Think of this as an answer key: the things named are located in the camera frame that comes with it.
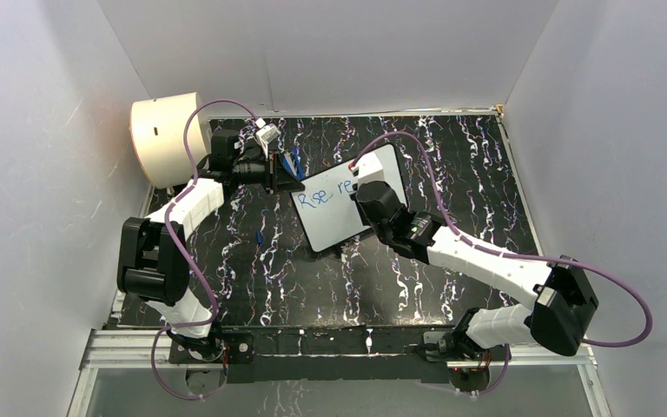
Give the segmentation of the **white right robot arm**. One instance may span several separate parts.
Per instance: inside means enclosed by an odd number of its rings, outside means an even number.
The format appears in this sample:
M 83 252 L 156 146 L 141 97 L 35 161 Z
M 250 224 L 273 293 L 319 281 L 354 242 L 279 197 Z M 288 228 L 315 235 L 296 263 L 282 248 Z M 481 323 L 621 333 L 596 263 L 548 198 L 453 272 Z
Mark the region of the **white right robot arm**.
M 428 360 L 475 360 L 490 348 L 517 343 L 537 343 L 563 356 L 578 351 L 598 298 L 570 258 L 527 261 L 494 246 L 482 251 L 483 242 L 461 238 L 441 216 L 409 210 L 383 181 L 358 187 L 353 199 L 363 222 L 397 255 L 463 273 L 515 300 L 510 307 L 468 309 L 450 334 L 424 342 Z

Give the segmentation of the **black framed whiteboard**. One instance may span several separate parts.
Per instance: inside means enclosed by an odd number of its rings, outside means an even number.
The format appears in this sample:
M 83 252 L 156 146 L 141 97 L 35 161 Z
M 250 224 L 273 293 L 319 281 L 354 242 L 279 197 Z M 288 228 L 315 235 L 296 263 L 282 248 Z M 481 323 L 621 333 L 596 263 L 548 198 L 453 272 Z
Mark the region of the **black framed whiteboard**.
M 357 183 L 348 168 L 353 159 L 341 162 L 302 181 L 305 189 L 290 194 L 310 248 L 319 253 L 370 228 L 362 223 L 350 195 Z

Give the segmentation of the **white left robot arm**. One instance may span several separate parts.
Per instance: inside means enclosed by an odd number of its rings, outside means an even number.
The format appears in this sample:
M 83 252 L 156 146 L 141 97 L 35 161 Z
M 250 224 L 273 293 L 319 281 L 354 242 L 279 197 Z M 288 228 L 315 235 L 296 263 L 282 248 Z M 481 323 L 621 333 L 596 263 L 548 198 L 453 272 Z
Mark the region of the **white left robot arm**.
M 203 361 L 223 354 L 221 334 L 211 329 L 218 302 L 193 260 L 187 239 L 241 185 L 259 184 L 269 194 L 303 190 L 279 150 L 281 132 L 274 124 L 259 127 L 244 144 L 238 132 L 214 131 L 204 156 L 190 156 L 188 185 L 167 204 L 122 226 L 117 287 L 158 311 L 168 331 L 191 339 L 191 350 Z

